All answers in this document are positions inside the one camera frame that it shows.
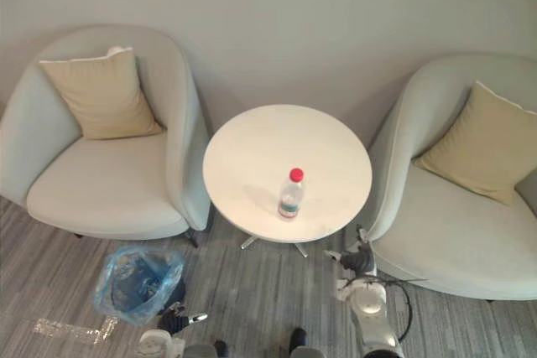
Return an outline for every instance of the red bottle cap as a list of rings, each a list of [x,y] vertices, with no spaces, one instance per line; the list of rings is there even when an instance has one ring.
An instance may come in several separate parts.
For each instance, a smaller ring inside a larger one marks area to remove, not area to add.
[[[293,182],[301,182],[304,178],[304,171],[300,168],[293,168],[291,169],[291,172],[289,173],[289,179],[291,179]]]

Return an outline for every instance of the metal table leg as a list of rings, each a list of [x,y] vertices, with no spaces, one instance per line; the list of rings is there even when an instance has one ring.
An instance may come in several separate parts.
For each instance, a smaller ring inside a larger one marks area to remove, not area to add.
[[[301,243],[295,243],[295,246],[303,257],[308,257],[308,252],[305,251]]]
[[[247,247],[249,247],[250,245],[252,245],[258,238],[256,238],[255,236],[250,236],[242,245],[241,245],[241,249],[246,249]]]

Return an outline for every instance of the beige pillow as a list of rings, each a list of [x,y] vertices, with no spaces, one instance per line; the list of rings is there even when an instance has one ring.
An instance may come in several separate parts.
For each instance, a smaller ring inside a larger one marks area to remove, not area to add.
[[[140,90],[133,50],[110,48],[107,56],[40,61],[84,137],[147,136],[162,132]]]
[[[537,114],[478,81],[449,132],[414,163],[510,205],[514,186],[537,167]]]

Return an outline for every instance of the gray carpet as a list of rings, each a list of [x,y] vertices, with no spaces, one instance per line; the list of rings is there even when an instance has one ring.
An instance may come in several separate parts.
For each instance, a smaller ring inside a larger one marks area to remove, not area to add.
[[[105,317],[91,302],[103,258],[132,242],[79,240],[34,221],[5,200],[0,200],[0,214],[0,356],[126,356],[144,329],[119,322],[105,341],[88,345],[69,334],[49,337],[34,328],[46,319],[100,329]],[[328,357],[356,356],[349,313],[332,296],[340,269],[321,253],[339,249],[341,235],[306,244],[307,259],[293,246],[264,241],[241,251],[238,245],[246,236],[219,215],[197,238],[199,249],[182,237],[138,242],[185,255],[188,312],[209,314],[207,321],[182,332],[187,343],[222,339],[234,357],[286,357],[289,333],[300,325],[308,330],[310,344]],[[489,304],[411,285],[408,290],[415,313],[403,343],[408,358],[537,356],[537,302]],[[403,295],[390,290],[388,299],[401,330]]]

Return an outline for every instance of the blue plastic bag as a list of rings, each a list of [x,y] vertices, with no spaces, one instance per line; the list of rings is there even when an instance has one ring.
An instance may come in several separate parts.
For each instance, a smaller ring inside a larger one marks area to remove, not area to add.
[[[183,272],[183,257],[155,247],[126,246],[107,258],[96,286],[95,309],[147,324],[168,301]]]

